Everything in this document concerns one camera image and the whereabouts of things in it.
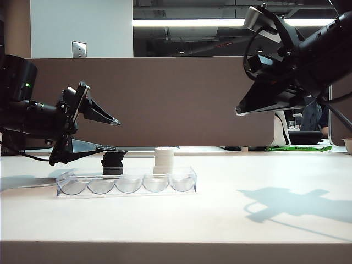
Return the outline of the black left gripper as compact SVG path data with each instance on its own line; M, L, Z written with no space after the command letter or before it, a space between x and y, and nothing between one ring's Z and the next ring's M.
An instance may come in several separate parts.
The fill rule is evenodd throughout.
M94 155L100 152L108 152L108 158L120 157L122 160L127 154L126 150L119 151L114 146L94 144L74 138L69 138L75 128L79 107L85 119L106 123L110 125L121 125L121 122L104 111L91 97L89 87L84 81L80 81L78 88L69 104L69 112L66 114L65 125L61 136L56 141L50 155L50 165L54 166L62 158L62 163L69 163L80 158Z

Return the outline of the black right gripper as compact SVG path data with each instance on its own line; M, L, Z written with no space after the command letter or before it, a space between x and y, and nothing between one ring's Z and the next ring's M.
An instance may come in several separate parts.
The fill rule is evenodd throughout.
M330 80L326 70L330 48L301 43L281 60L254 55L247 59L247 75L254 81L236 106L236 114L298 109L304 97L322 97Z

